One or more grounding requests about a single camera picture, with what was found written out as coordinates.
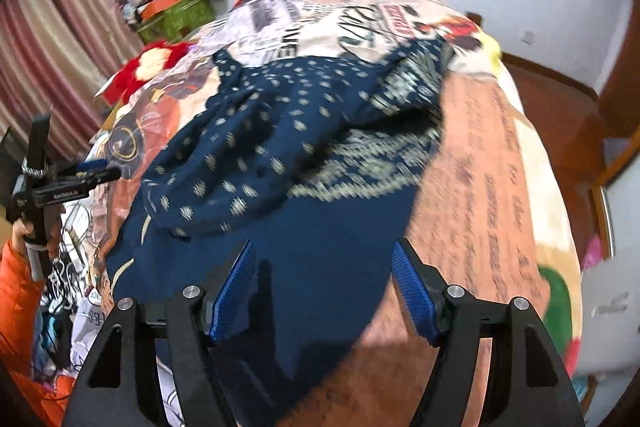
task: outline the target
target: silver screw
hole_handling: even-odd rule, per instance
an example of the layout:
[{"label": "silver screw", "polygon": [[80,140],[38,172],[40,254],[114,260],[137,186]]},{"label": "silver screw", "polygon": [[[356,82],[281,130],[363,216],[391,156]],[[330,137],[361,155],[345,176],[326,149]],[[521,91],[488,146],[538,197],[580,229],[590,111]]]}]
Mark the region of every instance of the silver screw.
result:
[{"label": "silver screw", "polygon": [[133,306],[133,299],[131,297],[125,297],[124,299],[120,299],[118,301],[118,309],[124,312],[127,311],[132,306]]},{"label": "silver screw", "polygon": [[465,294],[465,289],[457,284],[451,285],[447,288],[447,293],[454,299],[458,299]]},{"label": "silver screw", "polygon": [[200,295],[200,288],[194,285],[187,286],[187,288],[182,290],[182,295],[184,297],[187,297],[188,299],[193,299],[194,297]]},{"label": "silver screw", "polygon": [[513,299],[513,305],[519,310],[526,310],[529,308],[529,301],[524,297],[516,297]]}]

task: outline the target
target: blue patterned garment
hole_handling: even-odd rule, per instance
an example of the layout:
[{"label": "blue patterned garment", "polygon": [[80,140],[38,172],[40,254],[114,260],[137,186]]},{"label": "blue patterned garment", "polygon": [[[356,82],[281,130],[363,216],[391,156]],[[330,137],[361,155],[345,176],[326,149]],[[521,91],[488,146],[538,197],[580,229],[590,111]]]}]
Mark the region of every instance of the blue patterned garment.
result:
[{"label": "blue patterned garment", "polygon": [[107,257],[114,298],[166,298],[201,282],[239,240],[258,276],[215,351],[236,418],[272,425],[335,368],[382,299],[441,137],[442,39],[377,64],[300,57],[243,68],[145,173]]}]

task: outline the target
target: curtain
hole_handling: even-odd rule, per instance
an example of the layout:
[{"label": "curtain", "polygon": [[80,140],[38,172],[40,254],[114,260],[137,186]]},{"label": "curtain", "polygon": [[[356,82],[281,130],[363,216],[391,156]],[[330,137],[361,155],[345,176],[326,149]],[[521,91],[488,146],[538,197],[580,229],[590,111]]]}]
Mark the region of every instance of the curtain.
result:
[{"label": "curtain", "polygon": [[79,158],[101,124],[94,94],[141,48],[115,0],[2,0],[0,132],[26,140],[50,112],[51,152]]}]

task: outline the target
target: wall outlet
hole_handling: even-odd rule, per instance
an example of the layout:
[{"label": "wall outlet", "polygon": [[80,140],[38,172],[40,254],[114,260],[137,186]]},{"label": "wall outlet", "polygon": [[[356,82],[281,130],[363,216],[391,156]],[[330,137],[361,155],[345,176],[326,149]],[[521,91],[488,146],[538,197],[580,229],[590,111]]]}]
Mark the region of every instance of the wall outlet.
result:
[{"label": "wall outlet", "polygon": [[529,30],[526,30],[524,32],[524,35],[522,36],[522,42],[526,42],[529,46],[531,46],[535,40],[536,35],[534,32],[531,32]]}]

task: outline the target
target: bedspread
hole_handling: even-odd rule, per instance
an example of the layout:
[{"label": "bedspread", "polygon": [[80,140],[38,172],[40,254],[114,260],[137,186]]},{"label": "bedspread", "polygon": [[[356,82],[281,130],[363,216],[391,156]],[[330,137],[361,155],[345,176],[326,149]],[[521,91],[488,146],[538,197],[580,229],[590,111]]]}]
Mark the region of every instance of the bedspread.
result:
[{"label": "bedspread", "polygon": [[[132,97],[102,147],[123,169],[123,179],[96,190],[85,244],[103,302],[135,263],[126,260],[110,277],[104,269],[142,174],[218,90],[214,52],[227,47],[245,66],[305,55],[377,62],[403,41],[434,35],[456,57],[442,97],[444,142],[422,174],[406,235],[447,282],[479,298],[530,299],[571,370],[581,334],[580,274],[558,184],[538,134],[495,80],[504,69],[497,43],[438,0],[243,0],[228,18],[204,26],[173,70]],[[407,327],[401,305],[389,281],[360,342],[280,423],[408,425],[436,350]],[[489,355],[483,341],[466,425],[479,418]]]}]

